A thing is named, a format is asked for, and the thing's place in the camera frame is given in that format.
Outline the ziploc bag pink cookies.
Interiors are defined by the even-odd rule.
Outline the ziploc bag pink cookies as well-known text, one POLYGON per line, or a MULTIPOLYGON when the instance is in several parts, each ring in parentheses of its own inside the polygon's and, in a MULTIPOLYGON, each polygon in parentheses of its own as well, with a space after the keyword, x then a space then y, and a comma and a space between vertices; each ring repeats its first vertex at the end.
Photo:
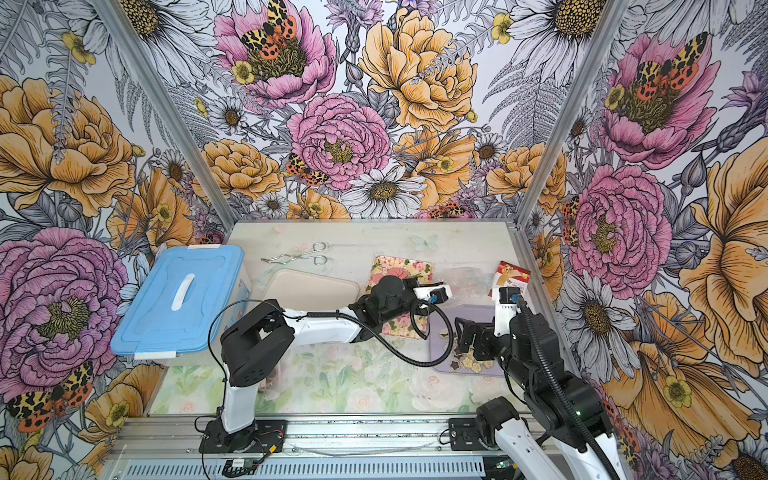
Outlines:
POLYGON ((475 267, 456 267, 442 270, 439 278, 449 284, 457 298, 486 296, 491 288, 493 274, 475 267))

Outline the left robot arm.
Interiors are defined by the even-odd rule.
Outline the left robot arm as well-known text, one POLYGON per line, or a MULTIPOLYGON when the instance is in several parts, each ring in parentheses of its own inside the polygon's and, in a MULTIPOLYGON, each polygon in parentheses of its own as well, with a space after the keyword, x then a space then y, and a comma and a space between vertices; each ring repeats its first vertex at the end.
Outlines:
POLYGON ((277 300, 259 300, 257 306, 228 327, 219 337, 221 355, 217 364, 224 373, 225 393, 217 411, 215 426, 225 435, 252 428, 258 385, 293 346, 323 343, 379 342, 395 357, 419 368, 434 367, 449 357, 454 348, 454 328, 440 306, 453 298, 444 282, 422 283, 415 277, 382 277, 368 294, 356 302, 332 311, 299 311, 282 307, 277 300), (408 357, 383 334, 383 326, 407 315, 419 338, 429 333, 416 319, 437 314, 448 330, 448 345, 433 360, 408 357))

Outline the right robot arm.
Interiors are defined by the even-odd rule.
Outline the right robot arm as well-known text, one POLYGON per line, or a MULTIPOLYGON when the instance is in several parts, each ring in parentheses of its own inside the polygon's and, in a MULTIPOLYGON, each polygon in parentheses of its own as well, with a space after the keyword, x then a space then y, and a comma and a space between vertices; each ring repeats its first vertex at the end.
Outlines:
POLYGON ((575 479, 624 479, 617 437, 596 391, 567 369, 559 336, 544 315, 529 307, 520 289, 500 287, 492 298, 492 324, 458 318, 458 347, 478 360, 494 360, 543 432, 534 436, 523 414, 505 397, 482 404, 472 419, 448 423, 454 451, 484 450, 501 458, 497 472, 515 479, 562 479, 545 452, 553 441, 575 479))

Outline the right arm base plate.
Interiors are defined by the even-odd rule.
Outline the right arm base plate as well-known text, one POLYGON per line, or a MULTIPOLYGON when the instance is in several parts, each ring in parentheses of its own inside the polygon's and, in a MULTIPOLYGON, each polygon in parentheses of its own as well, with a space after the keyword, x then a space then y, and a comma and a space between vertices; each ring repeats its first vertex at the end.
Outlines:
POLYGON ((452 451, 487 450, 485 445, 480 440, 480 430, 475 418, 449 418, 448 442, 452 451))

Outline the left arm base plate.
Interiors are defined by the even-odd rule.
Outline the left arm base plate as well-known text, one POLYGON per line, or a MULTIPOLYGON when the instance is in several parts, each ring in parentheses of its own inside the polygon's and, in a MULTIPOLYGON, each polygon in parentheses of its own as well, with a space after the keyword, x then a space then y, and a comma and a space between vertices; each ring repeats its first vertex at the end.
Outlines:
POLYGON ((221 419, 210 421, 204 430, 198 451, 203 454, 264 454, 281 452, 288 422, 254 419, 235 433, 228 433, 221 419))

